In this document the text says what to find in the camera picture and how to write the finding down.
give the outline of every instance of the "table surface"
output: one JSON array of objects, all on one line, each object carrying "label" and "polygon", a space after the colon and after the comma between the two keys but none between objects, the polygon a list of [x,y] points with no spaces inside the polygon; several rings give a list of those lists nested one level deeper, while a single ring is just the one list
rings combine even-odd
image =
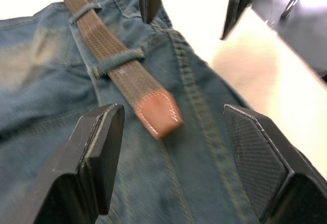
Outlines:
[{"label": "table surface", "polygon": [[[62,0],[0,0],[0,19],[30,16]],[[257,112],[270,117],[327,179],[326,85],[247,9],[220,41],[228,0],[162,0],[195,53]]]}]

